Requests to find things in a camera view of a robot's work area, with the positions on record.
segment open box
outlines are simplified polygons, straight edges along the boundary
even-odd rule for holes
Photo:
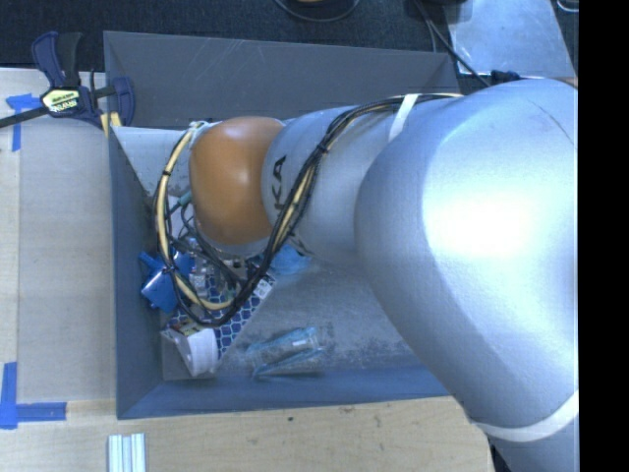
[[[407,92],[456,92],[447,55],[108,32],[105,58],[107,76],[130,76],[137,96],[134,127],[114,132],[109,143],[119,418],[446,394],[388,321],[360,273],[318,262],[279,277],[216,375],[192,378],[159,334],[163,317],[141,295],[146,270],[139,254],[155,251],[150,194],[177,135],[166,130],[181,131],[207,118],[287,119]],[[178,173],[185,184],[185,162]],[[322,369],[253,378],[243,357],[247,346],[304,326],[318,331]]]

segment blue clip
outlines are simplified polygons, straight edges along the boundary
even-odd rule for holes
[[[152,309],[160,309],[164,313],[172,313],[177,307],[177,296],[173,287],[172,276],[160,259],[154,259],[146,252],[140,253],[140,260],[151,270],[150,277],[142,287],[142,295],[150,302]],[[179,272],[188,276],[195,261],[187,254],[177,252],[174,257]]]

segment black carpet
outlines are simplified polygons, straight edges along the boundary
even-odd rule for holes
[[[332,18],[355,0],[305,5],[281,0],[312,18]],[[423,0],[448,37],[443,5]],[[578,14],[557,11],[578,72]],[[361,0],[346,18],[331,23],[299,20],[273,0],[0,0],[0,66],[31,67],[30,45],[42,33],[80,31],[80,70],[104,71],[104,30],[171,33],[386,49],[431,50],[428,28],[409,0]],[[445,51],[437,44],[438,51]],[[473,90],[474,80],[462,83]]]

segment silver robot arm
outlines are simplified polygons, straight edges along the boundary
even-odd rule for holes
[[[576,104],[574,88],[531,80],[426,101],[402,118],[358,118],[326,151],[289,241],[368,276],[513,472],[579,469]],[[247,254],[263,246],[260,233],[344,110],[271,124],[254,166],[268,228],[229,246],[207,241]]]

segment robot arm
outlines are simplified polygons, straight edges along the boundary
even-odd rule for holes
[[[190,160],[198,231],[359,267],[513,472],[577,470],[577,91],[418,101],[399,135],[400,99],[213,126]]]

